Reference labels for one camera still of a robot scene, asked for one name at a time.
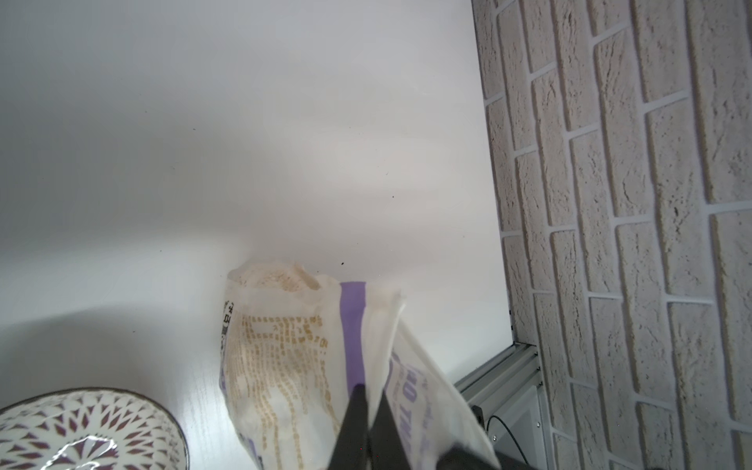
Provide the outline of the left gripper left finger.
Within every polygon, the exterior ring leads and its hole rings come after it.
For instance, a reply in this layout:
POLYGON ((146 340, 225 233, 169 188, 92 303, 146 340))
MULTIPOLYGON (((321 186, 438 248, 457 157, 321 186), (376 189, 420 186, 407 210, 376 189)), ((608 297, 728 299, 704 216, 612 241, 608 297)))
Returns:
POLYGON ((365 386, 358 384, 352 390, 327 469, 366 470, 368 460, 368 404, 365 386))

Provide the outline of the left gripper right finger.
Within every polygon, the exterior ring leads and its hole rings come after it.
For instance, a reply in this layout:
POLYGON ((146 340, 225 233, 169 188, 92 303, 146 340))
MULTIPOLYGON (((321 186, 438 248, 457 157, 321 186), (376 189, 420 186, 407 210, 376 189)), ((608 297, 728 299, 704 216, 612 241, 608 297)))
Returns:
POLYGON ((385 393, 369 431, 370 464, 373 470, 409 470, 409 460, 401 443, 389 401, 385 393))

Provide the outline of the oats bag white purple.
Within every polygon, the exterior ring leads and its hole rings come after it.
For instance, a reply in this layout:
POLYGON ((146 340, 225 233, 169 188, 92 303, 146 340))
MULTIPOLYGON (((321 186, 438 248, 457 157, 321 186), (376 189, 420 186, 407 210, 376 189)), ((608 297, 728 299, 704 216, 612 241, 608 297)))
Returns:
POLYGON ((297 264, 229 273, 221 391, 260 469, 327 469, 354 387, 369 431, 385 393, 410 469, 497 469, 470 405, 409 330, 396 289, 297 264))

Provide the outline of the patterned breakfast bowl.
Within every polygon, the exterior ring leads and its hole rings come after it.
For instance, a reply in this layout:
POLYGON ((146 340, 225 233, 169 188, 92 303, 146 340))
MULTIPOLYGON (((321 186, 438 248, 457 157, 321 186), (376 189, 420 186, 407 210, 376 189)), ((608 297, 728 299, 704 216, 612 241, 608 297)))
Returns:
POLYGON ((143 395, 81 388, 44 394, 1 411, 3 469, 190 467, 182 428, 143 395))

